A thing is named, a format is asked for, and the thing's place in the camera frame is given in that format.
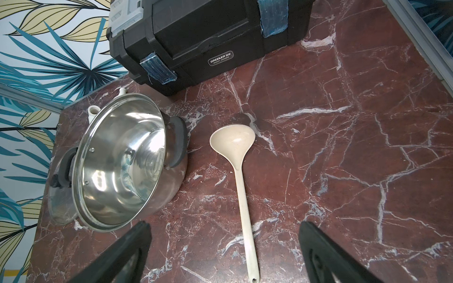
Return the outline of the right aluminium frame post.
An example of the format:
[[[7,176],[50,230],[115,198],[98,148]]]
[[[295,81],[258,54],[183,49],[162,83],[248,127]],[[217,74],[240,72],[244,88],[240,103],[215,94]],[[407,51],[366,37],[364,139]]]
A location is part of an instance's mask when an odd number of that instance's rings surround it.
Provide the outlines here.
[[[391,14],[414,43],[449,94],[453,93],[453,58],[409,1],[385,1]]]

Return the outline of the white pipe fitting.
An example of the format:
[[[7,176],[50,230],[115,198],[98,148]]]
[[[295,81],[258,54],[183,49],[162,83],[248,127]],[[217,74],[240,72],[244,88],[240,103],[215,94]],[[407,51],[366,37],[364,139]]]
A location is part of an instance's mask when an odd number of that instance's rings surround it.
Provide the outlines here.
[[[120,88],[119,89],[119,94],[115,97],[120,97],[127,94],[127,90],[125,88]],[[87,109],[87,114],[88,114],[88,123],[91,124],[93,120],[96,118],[96,116],[101,112],[101,107],[99,106],[89,106]]]

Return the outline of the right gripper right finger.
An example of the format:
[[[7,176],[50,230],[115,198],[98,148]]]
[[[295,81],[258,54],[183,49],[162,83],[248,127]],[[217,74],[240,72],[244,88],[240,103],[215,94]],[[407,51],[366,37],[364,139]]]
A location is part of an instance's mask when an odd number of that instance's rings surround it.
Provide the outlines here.
[[[311,283],[381,282],[314,223],[301,222],[298,240]]]

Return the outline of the beige plastic ladle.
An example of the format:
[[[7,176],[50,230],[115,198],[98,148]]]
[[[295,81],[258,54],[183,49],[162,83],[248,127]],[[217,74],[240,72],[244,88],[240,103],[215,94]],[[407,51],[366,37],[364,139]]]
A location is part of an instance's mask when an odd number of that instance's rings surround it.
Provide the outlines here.
[[[213,132],[210,137],[212,149],[226,158],[234,170],[248,280],[251,283],[260,282],[260,270],[245,191],[243,161],[255,139],[253,129],[245,125],[224,126]]]

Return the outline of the stainless steel pot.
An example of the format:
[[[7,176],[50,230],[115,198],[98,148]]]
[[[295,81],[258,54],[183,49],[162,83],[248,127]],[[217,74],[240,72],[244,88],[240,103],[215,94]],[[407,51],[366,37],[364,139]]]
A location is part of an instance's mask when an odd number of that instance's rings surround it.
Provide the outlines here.
[[[50,181],[53,222],[75,219],[97,232],[149,216],[176,195],[188,165],[188,130],[149,97],[120,94],[90,120]]]

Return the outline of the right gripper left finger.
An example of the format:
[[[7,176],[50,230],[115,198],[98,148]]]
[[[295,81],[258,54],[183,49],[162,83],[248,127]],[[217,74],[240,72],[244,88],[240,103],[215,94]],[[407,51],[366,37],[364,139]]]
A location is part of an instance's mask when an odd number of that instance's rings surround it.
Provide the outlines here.
[[[151,242],[151,226],[140,221],[69,281],[71,283],[139,283]]]

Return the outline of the black plastic toolbox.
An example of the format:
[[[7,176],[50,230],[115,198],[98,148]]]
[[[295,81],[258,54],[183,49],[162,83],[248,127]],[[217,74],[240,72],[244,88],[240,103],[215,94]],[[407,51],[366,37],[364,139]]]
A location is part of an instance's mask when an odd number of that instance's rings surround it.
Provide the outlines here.
[[[290,46],[312,1],[112,1],[111,56],[166,96]]]

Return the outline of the aluminium frame post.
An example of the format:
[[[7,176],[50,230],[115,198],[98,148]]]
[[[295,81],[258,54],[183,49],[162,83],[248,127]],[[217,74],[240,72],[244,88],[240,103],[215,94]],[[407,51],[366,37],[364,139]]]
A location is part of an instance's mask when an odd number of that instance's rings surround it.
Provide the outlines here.
[[[409,1],[385,1],[391,14],[414,43],[449,94],[453,93],[453,58]]]
[[[65,106],[62,104],[39,98],[37,95],[29,94],[4,84],[1,84],[1,95],[20,103],[25,103],[29,106],[37,107],[53,113],[60,114],[65,109]]]

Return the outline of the left aluminium frame post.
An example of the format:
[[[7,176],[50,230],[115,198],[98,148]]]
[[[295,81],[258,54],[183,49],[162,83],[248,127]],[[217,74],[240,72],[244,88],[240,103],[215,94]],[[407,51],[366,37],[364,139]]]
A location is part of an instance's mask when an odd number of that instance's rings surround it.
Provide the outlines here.
[[[62,104],[39,98],[37,95],[29,94],[4,84],[1,84],[1,95],[20,103],[25,103],[29,106],[37,107],[53,113],[60,114],[65,109],[65,106]]]

